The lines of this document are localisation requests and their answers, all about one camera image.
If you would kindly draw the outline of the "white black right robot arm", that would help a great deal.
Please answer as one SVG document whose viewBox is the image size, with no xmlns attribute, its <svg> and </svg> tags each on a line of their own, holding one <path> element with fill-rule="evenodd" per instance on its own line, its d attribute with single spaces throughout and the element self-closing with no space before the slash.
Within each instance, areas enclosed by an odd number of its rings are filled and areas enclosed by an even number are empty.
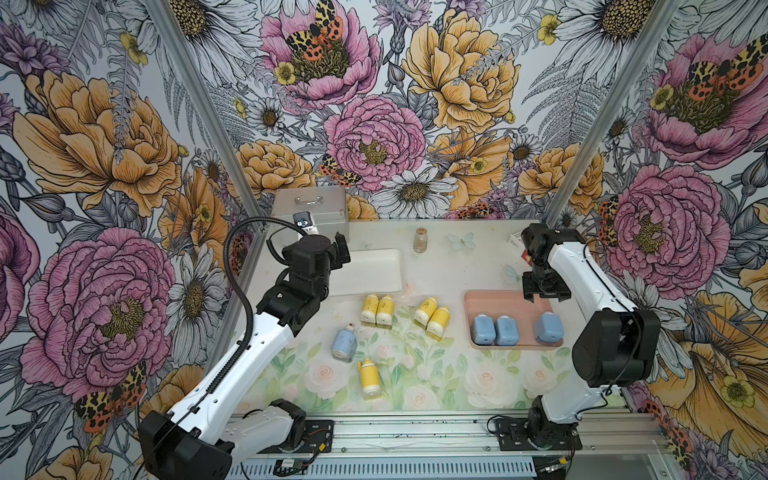
<svg viewBox="0 0 768 480">
<path fill-rule="evenodd" d="M 534 448 L 573 449 L 585 413 L 605 407 L 614 388 L 650 374 L 661 321 L 619 290 L 576 230 L 532 223 L 522 242 L 530 259 L 522 276 L 524 299 L 573 299 L 586 320 L 571 348 L 573 373 L 536 397 L 526 422 Z"/>
</svg>

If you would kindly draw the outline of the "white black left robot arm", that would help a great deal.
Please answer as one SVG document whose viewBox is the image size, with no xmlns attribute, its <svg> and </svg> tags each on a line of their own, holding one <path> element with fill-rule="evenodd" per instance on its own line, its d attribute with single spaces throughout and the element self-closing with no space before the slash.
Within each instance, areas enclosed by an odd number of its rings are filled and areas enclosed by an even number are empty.
<svg viewBox="0 0 768 480">
<path fill-rule="evenodd" d="M 138 433 L 145 470 L 158 479 L 223 479 L 237 463 L 281 444 L 296 447 L 305 412 L 274 401 L 239 421 L 232 416 L 272 360 L 319 311 L 330 274 L 350 262 L 346 238 L 306 234 L 285 247 L 287 267 L 265 292 L 240 339 L 166 413 L 152 411 Z"/>
</svg>

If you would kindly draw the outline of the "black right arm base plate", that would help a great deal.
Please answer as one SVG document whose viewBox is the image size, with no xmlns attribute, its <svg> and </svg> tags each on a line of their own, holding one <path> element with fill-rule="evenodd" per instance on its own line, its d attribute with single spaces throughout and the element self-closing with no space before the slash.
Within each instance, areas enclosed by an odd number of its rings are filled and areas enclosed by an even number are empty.
<svg viewBox="0 0 768 480">
<path fill-rule="evenodd" d="M 494 415 L 486 430 L 496 438 L 501 451 L 578 451 L 583 444 L 575 424 L 542 426 L 522 417 Z"/>
</svg>

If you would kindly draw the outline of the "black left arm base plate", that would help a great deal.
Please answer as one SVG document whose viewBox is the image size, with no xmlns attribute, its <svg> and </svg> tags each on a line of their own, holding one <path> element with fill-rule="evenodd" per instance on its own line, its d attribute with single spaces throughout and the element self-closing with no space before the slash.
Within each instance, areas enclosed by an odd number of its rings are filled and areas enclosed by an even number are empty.
<svg viewBox="0 0 768 480">
<path fill-rule="evenodd" d="M 289 437 L 278 448 L 286 453 L 327 453 L 332 448 L 335 422 L 333 420 L 308 419 L 300 435 Z"/>
</svg>

